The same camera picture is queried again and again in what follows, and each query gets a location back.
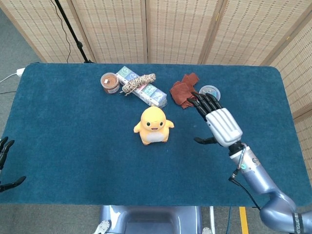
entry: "twine bundle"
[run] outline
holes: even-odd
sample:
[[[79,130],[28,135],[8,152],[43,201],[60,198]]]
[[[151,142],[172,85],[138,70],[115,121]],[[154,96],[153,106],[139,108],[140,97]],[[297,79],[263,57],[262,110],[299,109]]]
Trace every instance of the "twine bundle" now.
[[[135,79],[130,80],[127,84],[122,87],[121,93],[126,93],[126,96],[132,93],[136,88],[141,87],[144,84],[154,82],[156,80],[156,75],[154,73],[149,75],[142,75]]]

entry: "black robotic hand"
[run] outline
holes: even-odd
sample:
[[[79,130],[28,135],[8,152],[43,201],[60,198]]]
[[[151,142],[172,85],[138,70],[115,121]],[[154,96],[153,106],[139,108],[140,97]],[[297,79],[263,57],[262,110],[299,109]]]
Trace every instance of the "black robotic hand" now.
[[[9,149],[14,144],[14,140],[11,140],[8,143],[6,143],[8,141],[8,139],[9,138],[6,136],[0,140],[0,175],[1,175],[2,169],[4,167]],[[6,191],[8,189],[12,189],[12,188],[19,186],[20,184],[22,184],[24,182],[25,179],[26,179],[26,177],[22,176],[21,178],[19,178],[17,181],[15,181],[13,183],[0,185],[0,193]]]
[[[240,141],[242,130],[231,113],[223,108],[213,95],[196,92],[192,94],[195,98],[188,98],[187,101],[197,109],[214,135],[208,139],[195,137],[196,142],[199,144],[219,143],[223,147],[230,147]]]

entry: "brown cloth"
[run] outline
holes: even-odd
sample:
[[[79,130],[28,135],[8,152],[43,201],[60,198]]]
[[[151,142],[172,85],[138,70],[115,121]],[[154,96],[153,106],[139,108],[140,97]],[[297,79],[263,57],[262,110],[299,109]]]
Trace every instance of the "brown cloth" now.
[[[170,94],[175,103],[181,106],[183,109],[193,106],[186,99],[193,98],[191,92],[196,92],[194,85],[199,81],[198,76],[195,73],[185,74],[182,81],[177,81],[173,84]]]

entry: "floor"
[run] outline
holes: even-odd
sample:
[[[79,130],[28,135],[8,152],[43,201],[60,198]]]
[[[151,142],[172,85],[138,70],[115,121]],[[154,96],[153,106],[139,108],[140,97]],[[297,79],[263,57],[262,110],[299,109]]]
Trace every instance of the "floor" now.
[[[0,10],[0,80],[32,62],[40,62],[6,15]],[[20,78],[13,76],[0,83],[0,93],[15,91]],[[3,133],[15,93],[0,94],[0,136]],[[312,206],[300,208],[311,210]],[[203,226],[209,227],[208,208],[202,208]],[[277,234],[261,223],[257,209],[247,208],[251,234]],[[92,234],[99,219],[99,206],[0,204],[1,234]],[[229,207],[215,207],[217,234],[227,232]],[[230,234],[241,234],[239,208],[232,208]]]

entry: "label on jar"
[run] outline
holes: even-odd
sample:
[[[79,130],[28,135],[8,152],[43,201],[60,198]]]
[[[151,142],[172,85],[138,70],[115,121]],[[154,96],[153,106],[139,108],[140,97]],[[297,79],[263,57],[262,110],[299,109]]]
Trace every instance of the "label on jar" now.
[[[118,83],[118,85],[114,89],[107,89],[107,92],[109,94],[114,94],[115,92],[118,91],[118,89],[119,89],[119,83]]]

